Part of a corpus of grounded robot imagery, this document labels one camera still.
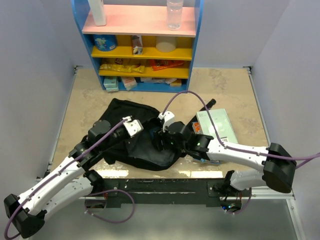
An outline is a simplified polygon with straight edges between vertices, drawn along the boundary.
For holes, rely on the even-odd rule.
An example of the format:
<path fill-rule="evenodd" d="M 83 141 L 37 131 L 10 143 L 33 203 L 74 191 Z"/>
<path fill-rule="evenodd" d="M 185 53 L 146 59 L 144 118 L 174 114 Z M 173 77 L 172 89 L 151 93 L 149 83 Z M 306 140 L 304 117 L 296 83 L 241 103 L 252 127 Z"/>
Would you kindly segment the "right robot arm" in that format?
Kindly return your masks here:
<path fill-rule="evenodd" d="M 268 147 L 222 144 L 216 137 L 195 134 L 181 121 L 154 130 L 151 139 L 159 151 L 172 149 L 197 160 L 225 161 L 249 167 L 248 171 L 227 172 L 221 187 L 227 196 L 262 186 L 284 194 L 292 190 L 297 163 L 280 144 L 271 143 Z"/>

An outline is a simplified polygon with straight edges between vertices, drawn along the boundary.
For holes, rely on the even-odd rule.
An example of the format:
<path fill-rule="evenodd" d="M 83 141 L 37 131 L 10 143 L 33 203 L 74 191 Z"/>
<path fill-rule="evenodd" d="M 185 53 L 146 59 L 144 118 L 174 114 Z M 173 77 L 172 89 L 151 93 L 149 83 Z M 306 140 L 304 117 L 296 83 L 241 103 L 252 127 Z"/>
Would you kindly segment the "grey-green notebook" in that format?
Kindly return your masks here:
<path fill-rule="evenodd" d="M 237 144 L 238 140 L 226 110 L 224 108 L 212 109 L 209 110 L 209 113 L 220 139 L 225 142 Z M 199 133 L 207 136 L 213 136 L 215 138 L 216 132 L 209 119 L 208 113 L 205 110 L 198 111 L 196 113 L 196 118 L 199 124 Z"/>

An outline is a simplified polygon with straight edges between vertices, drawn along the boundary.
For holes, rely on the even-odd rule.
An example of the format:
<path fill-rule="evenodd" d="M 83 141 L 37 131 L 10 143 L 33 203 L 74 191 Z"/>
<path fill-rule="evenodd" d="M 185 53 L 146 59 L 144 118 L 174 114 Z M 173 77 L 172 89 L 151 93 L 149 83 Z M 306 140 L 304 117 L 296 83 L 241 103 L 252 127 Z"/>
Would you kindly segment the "black backpack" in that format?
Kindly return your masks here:
<path fill-rule="evenodd" d="M 162 129 L 158 119 L 159 114 L 156 108 L 149 105 L 113 98 L 96 122 L 107 121 L 111 127 L 114 127 L 124 117 L 131 116 L 134 120 L 140 121 L 143 131 L 105 151 L 102 159 L 109 165 L 119 161 L 138 169 L 163 171 L 170 168 L 179 158 L 186 156 L 187 154 L 179 150 L 158 151 L 154 148 L 149 130 Z"/>

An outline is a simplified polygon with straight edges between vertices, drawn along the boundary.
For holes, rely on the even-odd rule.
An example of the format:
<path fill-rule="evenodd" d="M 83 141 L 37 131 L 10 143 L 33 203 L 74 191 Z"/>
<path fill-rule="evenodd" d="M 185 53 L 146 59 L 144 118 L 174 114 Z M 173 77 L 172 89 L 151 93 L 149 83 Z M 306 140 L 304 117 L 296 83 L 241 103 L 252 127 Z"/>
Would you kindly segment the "blue wallet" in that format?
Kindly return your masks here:
<path fill-rule="evenodd" d="M 153 139 L 155 137 L 155 134 L 157 133 L 157 131 L 155 129 L 151 129 L 149 130 L 149 135 L 150 135 L 150 138 Z"/>

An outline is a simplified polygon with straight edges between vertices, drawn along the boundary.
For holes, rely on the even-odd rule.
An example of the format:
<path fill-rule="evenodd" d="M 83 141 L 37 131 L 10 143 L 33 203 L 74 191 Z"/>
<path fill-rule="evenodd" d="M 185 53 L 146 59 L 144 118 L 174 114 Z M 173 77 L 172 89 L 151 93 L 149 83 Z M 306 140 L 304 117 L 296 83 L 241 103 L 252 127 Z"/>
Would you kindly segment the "blue orange book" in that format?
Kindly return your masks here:
<path fill-rule="evenodd" d="M 199 122 L 192 122 L 191 126 L 195 134 L 202 134 L 202 129 Z"/>

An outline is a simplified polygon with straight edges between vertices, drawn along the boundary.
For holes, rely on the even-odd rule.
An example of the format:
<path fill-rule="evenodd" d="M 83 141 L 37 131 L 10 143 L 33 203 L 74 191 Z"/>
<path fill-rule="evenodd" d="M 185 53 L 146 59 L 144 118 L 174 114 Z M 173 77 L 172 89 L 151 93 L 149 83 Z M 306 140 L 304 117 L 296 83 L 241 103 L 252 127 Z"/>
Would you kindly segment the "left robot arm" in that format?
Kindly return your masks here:
<path fill-rule="evenodd" d="M 105 151 L 128 140 L 143 128 L 139 121 L 124 117 L 111 127 L 103 120 L 88 131 L 62 163 L 36 185 L 25 192 L 10 194 L 4 199 L 8 223 L 4 239 L 27 239 L 37 233 L 46 219 L 80 197 L 99 196 L 104 190 L 101 177 L 89 171 L 98 163 Z"/>

